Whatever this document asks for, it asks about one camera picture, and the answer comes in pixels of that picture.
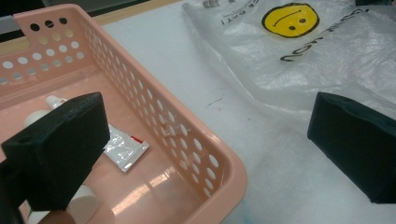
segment plastic bag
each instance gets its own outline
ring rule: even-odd
[[[349,0],[210,2],[183,5],[197,46],[263,111],[306,133],[316,94],[326,91],[396,118],[393,7],[358,8]],[[299,4],[318,16],[309,32],[285,37],[264,26],[271,12]],[[299,11],[304,9],[278,16],[273,24]],[[298,30],[308,20],[286,29]]]

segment smiley face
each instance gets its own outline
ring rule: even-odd
[[[318,24],[317,12],[308,4],[301,3],[274,7],[262,18],[262,26],[267,31],[287,38],[309,34]]]

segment white surface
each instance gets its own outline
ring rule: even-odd
[[[396,205],[370,203],[306,136],[254,108],[209,67],[182,3],[104,28],[244,162],[247,193],[224,223],[395,223]]]

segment black sponge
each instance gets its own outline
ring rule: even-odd
[[[35,211],[65,209],[109,140],[102,95],[76,97],[2,144]]]
[[[396,203],[396,121],[343,96],[319,92],[312,140],[373,203]]]

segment pink plastic basket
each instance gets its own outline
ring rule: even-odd
[[[2,142],[47,96],[100,91],[109,123],[150,143],[126,174],[106,156],[92,167],[85,184],[100,206],[90,223],[218,223],[240,202],[240,159],[81,8],[14,19],[30,47],[0,56]]]

